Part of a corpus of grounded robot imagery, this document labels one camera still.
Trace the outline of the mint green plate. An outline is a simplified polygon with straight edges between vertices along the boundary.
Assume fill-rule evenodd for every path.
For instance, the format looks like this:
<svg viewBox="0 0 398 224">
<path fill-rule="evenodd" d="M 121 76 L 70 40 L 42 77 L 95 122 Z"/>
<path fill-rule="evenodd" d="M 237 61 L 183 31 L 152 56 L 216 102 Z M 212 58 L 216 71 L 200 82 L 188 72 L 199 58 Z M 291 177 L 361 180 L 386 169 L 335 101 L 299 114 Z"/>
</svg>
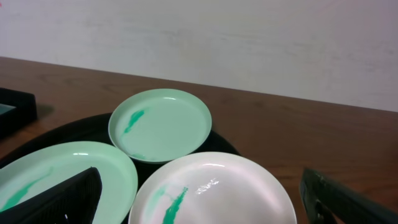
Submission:
<svg viewBox="0 0 398 224">
<path fill-rule="evenodd" d="M 111 113 L 108 136 L 130 158 L 164 164 L 196 151 L 208 138 L 207 105 L 182 90 L 160 88 L 137 93 Z"/>
<path fill-rule="evenodd" d="M 137 170 L 121 150 L 102 142 L 76 141 L 30 153 L 1 169 L 1 210 L 18 205 L 94 167 L 102 192 L 94 223 L 122 223 L 137 192 Z"/>
</svg>

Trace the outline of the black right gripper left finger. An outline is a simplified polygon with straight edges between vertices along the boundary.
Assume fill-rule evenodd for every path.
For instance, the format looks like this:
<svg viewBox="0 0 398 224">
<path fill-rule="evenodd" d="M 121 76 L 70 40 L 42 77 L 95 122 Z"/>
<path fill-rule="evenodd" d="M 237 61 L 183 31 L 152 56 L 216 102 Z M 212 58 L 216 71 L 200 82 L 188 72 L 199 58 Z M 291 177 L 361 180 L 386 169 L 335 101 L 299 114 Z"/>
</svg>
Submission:
<svg viewBox="0 0 398 224">
<path fill-rule="evenodd" d="M 95 167 L 1 212 L 3 224 L 93 223 L 102 193 Z"/>
</svg>

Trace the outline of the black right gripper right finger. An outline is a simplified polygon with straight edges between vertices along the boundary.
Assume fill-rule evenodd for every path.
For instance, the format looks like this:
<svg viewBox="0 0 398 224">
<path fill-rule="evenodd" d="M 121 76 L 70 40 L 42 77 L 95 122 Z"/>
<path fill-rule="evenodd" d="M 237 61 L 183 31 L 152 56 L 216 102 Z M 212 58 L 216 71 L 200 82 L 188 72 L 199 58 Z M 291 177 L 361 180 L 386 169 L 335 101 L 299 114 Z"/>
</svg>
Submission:
<svg viewBox="0 0 398 224">
<path fill-rule="evenodd" d="M 397 214 L 313 169 L 304 169 L 300 197 L 311 224 L 397 223 Z"/>
</svg>

